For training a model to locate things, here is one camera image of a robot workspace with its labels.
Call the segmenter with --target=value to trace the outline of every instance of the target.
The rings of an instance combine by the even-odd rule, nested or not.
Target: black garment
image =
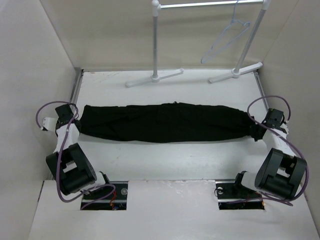
[[[80,122],[82,134],[152,143],[237,139],[249,136],[254,125],[247,113],[238,109],[187,103],[86,105]]]

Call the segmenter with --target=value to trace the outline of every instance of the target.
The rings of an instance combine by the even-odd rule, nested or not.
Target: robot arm
[[[63,145],[63,152],[60,164],[60,190],[64,195],[85,191],[97,185],[109,184],[107,176],[98,172],[96,174],[91,163],[79,146],[80,122],[73,120],[67,128],[69,121],[74,114],[69,104],[61,105],[55,109],[58,119],[45,118],[43,127],[45,130],[53,131],[57,134],[57,145],[53,154],[46,157],[46,163],[56,179],[58,154],[65,140],[66,132],[68,136]]]
[[[289,133],[282,111],[270,108],[262,124],[287,139]],[[254,191],[269,193],[280,199],[292,200],[307,168],[306,160],[296,156],[290,146],[279,136],[259,125],[253,127],[251,136],[262,139],[269,153],[257,173],[243,171],[241,185]]]

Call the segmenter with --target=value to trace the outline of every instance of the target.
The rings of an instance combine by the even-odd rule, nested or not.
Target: rectangular opening
[[[64,173],[67,173],[67,172],[71,171],[72,169],[77,168],[75,161],[67,162],[65,165],[66,165],[66,168],[63,169]]]
[[[279,174],[281,176],[284,176],[286,178],[289,178],[290,177],[290,174],[286,173],[285,170],[279,168],[278,171],[276,171],[276,174]]]
[[[248,201],[239,203],[219,202],[219,210],[265,210],[265,205],[262,201]]]
[[[108,197],[98,200],[90,205],[86,206],[82,210],[106,210],[106,211],[124,211],[127,210],[127,197],[128,197],[128,182],[117,181],[111,182],[115,185],[115,191]],[[93,200],[106,196],[112,187],[105,187],[103,189],[96,190],[91,194],[86,194],[82,198],[81,207]]]
[[[264,210],[264,202],[260,199],[261,195],[247,187],[235,186],[234,182],[216,183],[214,194],[218,198],[219,210]],[[238,200],[248,200],[244,202],[232,203]]]

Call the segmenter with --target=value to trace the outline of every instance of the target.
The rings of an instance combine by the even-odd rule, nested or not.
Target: orange wire
[[[114,207],[115,207],[116,196],[117,196],[117,192],[114,191],[114,192],[113,192],[113,198],[110,200],[110,206],[112,206],[112,210],[113,210]]]

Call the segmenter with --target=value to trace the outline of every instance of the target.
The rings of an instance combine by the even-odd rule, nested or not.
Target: white surface
[[[160,80],[173,78],[175,76],[183,74],[184,72],[185,70],[183,68],[176,69],[176,70],[161,71],[161,73],[157,72],[158,73],[157,77],[154,77],[154,75],[152,74],[151,76],[144,77],[143,79],[128,81],[125,83],[125,86],[128,88],[132,88],[132,87],[136,87],[136,86],[140,86],[148,83],[158,83]]]
[[[68,125],[64,125],[56,130],[56,134],[58,135],[58,140],[57,140],[55,150],[53,151],[54,153],[60,151],[62,143],[64,142],[66,137],[67,127]],[[69,127],[68,137],[65,140],[63,150],[69,148],[73,144],[76,144],[78,142],[79,135],[80,135],[80,132],[78,128],[74,123],[72,123]]]
[[[214,181],[130,181],[126,211],[80,211],[46,181],[29,240],[317,240],[306,200],[219,210]]]
[[[54,133],[36,127],[35,114],[67,100],[75,77],[38,0],[0,0],[0,72],[0,239],[25,240],[49,175],[45,158],[56,145]]]
[[[174,101],[225,105],[243,111],[260,92],[253,73],[208,84],[208,78],[228,70],[190,70],[184,74],[133,88],[128,80],[150,76],[151,71],[86,72],[77,106],[127,106]],[[258,121],[266,115],[262,101],[251,109]],[[79,145],[96,171],[111,181],[196,180],[235,178],[247,170],[257,172],[268,152],[263,141],[250,137],[224,142],[146,143],[104,140],[81,134]]]
[[[55,133],[56,132],[57,121],[58,121],[57,117],[56,118],[54,118],[54,117],[45,117],[42,120],[42,126],[46,130]]]
[[[270,8],[277,1],[272,1]],[[311,213],[320,230],[320,1],[299,0],[261,69],[267,94],[285,97],[292,108],[289,140],[302,151],[310,169],[306,189]],[[281,101],[270,106],[286,109]]]
[[[241,180],[241,185],[248,188],[252,189],[255,191],[259,191],[256,186],[255,186],[255,180],[256,180],[257,172],[248,172],[246,171],[243,174],[242,180]]]
[[[0,181],[2,240],[26,240],[36,213],[43,181]]]
[[[284,139],[287,139],[287,134],[284,133],[282,130],[278,129],[272,129],[277,134],[279,134]],[[263,135],[262,141],[264,141],[266,148],[268,149],[268,152],[271,149],[278,149],[282,151],[284,154],[287,154],[289,156],[296,156],[294,151],[291,149],[291,147],[283,141],[279,136],[275,135],[270,130],[267,130],[265,134]]]
[[[152,0],[41,0],[75,67],[90,69],[151,69],[153,54]],[[160,0],[160,4],[210,2]],[[298,0],[274,0],[254,38],[243,67],[262,61]],[[236,17],[256,21],[262,5],[239,5]],[[231,21],[233,6],[167,9],[159,12],[158,64],[162,68],[234,68],[251,32],[217,57],[201,64],[204,53]],[[233,27],[224,46],[242,32]]]

